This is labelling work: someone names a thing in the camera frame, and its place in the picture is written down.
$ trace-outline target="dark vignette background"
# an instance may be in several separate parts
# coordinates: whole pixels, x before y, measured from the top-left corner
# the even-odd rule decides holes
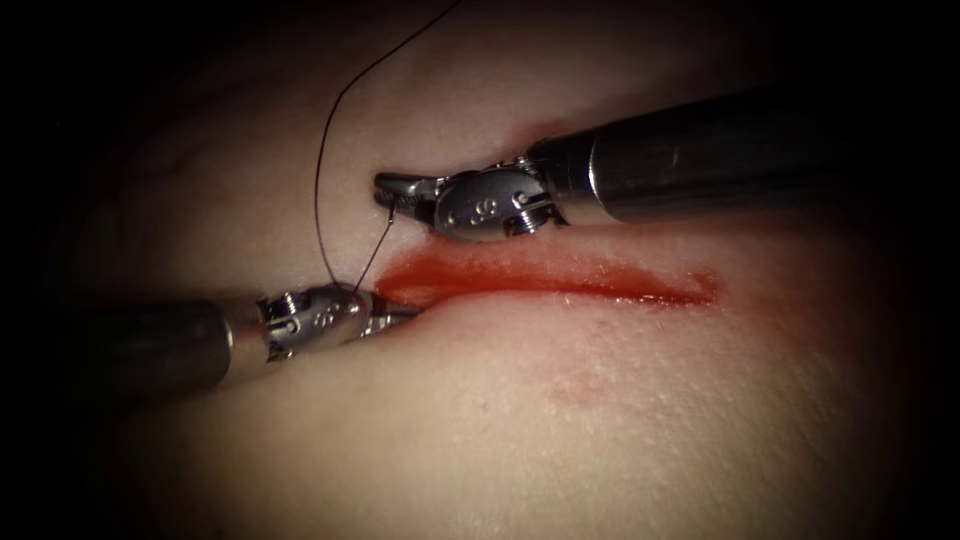
[[[709,9],[722,11],[723,5],[721,0]],[[922,28],[912,24],[914,18],[903,6],[888,9],[875,2],[756,0],[753,5],[773,25],[792,70],[838,89],[862,89],[863,99],[873,102],[885,117],[891,161],[884,164],[888,176],[880,180],[872,197],[877,221],[888,227],[885,241],[903,260],[902,271],[914,286],[908,291],[903,324],[915,344],[916,354],[910,361],[916,362],[917,400],[924,414],[918,415],[916,440],[908,443],[918,469],[904,472],[901,497],[891,501],[887,521],[879,530],[882,537],[890,538],[936,534],[938,527],[947,524],[947,501],[952,498],[948,493],[955,488],[955,466],[949,459],[955,454],[947,441],[956,422],[947,422],[953,400],[946,397],[946,359],[955,354],[948,355],[945,349],[953,293],[941,255],[956,241],[944,243],[942,238],[955,228],[948,222],[945,198],[931,197],[945,189],[949,176],[927,170],[930,165],[921,165],[919,159],[929,151],[922,148],[925,141],[921,139],[931,136],[919,122],[929,114],[931,98],[926,65],[921,64],[925,60],[911,37]],[[25,84],[21,88],[27,95],[11,105],[23,107],[14,115],[27,116],[22,131],[26,140],[20,141],[26,150],[21,157],[30,159],[33,167],[32,176],[19,188],[27,202],[14,204],[10,214],[17,217],[24,211],[17,220],[29,224],[16,229],[25,247],[15,252],[20,262],[16,266],[24,271],[21,282],[30,285],[34,295],[17,302],[26,307],[22,313],[27,320],[48,321],[51,312],[56,314],[55,307],[38,307],[56,306],[58,300],[56,283],[44,277],[49,248],[62,241],[53,231],[59,216],[82,204],[85,194],[108,189],[114,181],[98,178],[96,165],[107,150],[139,136],[128,129],[129,120],[149,114],[152,100],[162,96],[202,52],[243,39],[295,9],[335,17],[339,8],[329,3],[307,8],[290,2],[64,3],[23,15],[27,24],[22,31],[29,39],[23,40],[18,67],[22,62]],[[318,130],[323,120],[318,118]],[[43,326],[27,325],[25,330],[17,335],[26,344],[42,344]],[[42,362],[36,346],[27,353]],[[22,434],[13,436],[19,449],[12,460],[18,494],[13,510],[18,517],[42,534],[125,537],[125,522],[136,520],[137,529],[143,527],[139,522],[149,520],[148,516],[100,498],[90,489],[96,486],[86,483],[87,458],[75,453],[65,435],[85,426],[51,414],[48,404],[36,403],[30,392],[19,391],[29,386],[15,386],[11,410],[23,423]]]

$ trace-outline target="pale skin surface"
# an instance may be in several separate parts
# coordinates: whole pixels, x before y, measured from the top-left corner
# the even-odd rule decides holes
[[[323,121],[358,70],[444,6],[371,8],[373,20],[356,8],[336,31],[285,21],[225,46],[169,98],[196,107],[160,115],[111,171],[130,178],[121,219],[109,201],[90,213],[73,279],[169,298],[326,283],[311,206]],[[751,67],[762,45],[742,20],[468,2],[340,106],[321,173],[337,277],[359,276],[382,231],[374,173],[483,166],[542,136],[750,86],[764,80]],[[868,301],[884,279],[876,255],[838,223],[779,212],[547,230],[668,282],[711,268],[723,291],[675,309],[458,298],[138,414],[104,462],[171,536],[867,535],[896,488],[900,351],[876,340],[895,327]],[[369,282],[426,237],[398,221]]]

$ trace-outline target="red incision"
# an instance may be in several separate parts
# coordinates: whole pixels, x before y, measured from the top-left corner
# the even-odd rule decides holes
[[[691,272],[682,283],[668,285],[648,270],[564,253],[556,245],[461,244],[439,238],[431,243],[392,261],[377,281],[377,292],[427,308],[454,296],[491,291],[559,291],[664,305],[709,304],[718,291],[707,272]]]

